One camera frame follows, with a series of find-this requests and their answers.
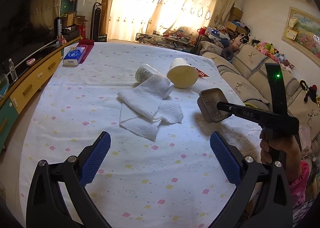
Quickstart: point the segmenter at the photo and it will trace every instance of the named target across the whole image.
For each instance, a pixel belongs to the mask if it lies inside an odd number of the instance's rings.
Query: paper towel
[[[168,123],[181,122],[183,113],[178,101],[163,100],[170,81],[158,75],[134,89],[118,93],[123,100],[120,126],[138,136],[155,140],[162,120]]]

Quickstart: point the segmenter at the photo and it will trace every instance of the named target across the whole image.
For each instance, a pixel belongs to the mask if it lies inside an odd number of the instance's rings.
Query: blue tissue box
[[[85,47],[72,47],[63,58],[63,65],[78,66],[85,54]]]

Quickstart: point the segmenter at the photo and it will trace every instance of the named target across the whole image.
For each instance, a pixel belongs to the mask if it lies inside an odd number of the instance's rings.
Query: teal cabinet
[[[8,98],[0,108],[0,151],[2,150],[5,139],[18,116],[19,114],[14,108],[11,99]]]

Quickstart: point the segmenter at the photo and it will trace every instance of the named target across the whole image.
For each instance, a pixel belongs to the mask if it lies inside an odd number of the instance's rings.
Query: human hand
[[[276,150],[284,151],[287,154],[285,161],[286,168],[284,171],[288,182],[292,183],[293,181],[296,181],[302,173],[302,168],[301,152],[295,137],[291,136],[290,138],[279,138],[267,141],[265,132],[262,130],[260,133],[260,138],[261,162],[263,164],[272,163],[272,157],[269,153],[270,147]]]

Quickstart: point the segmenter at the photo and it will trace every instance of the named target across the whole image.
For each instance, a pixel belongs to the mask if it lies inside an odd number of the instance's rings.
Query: metal screw
[[[69,162],[69,163],[73,163],[73,162],[75,162],[76,160],[77,160],[77,157],[74,156],[74,155],[68,157],[68,162]]]
[[[38,163],[39,166],[44,166],[45,165],[45,160],[40,160]]]
[[[279,162],[279,161],[276,161],[275,165],[276,165],[276,167],[281,167],[282,166],[281,162]]]
[[[248,162],[248,163],[252,163],[253,162],[253,158],[251,156],[246,156],[245,157],[245,160]]]

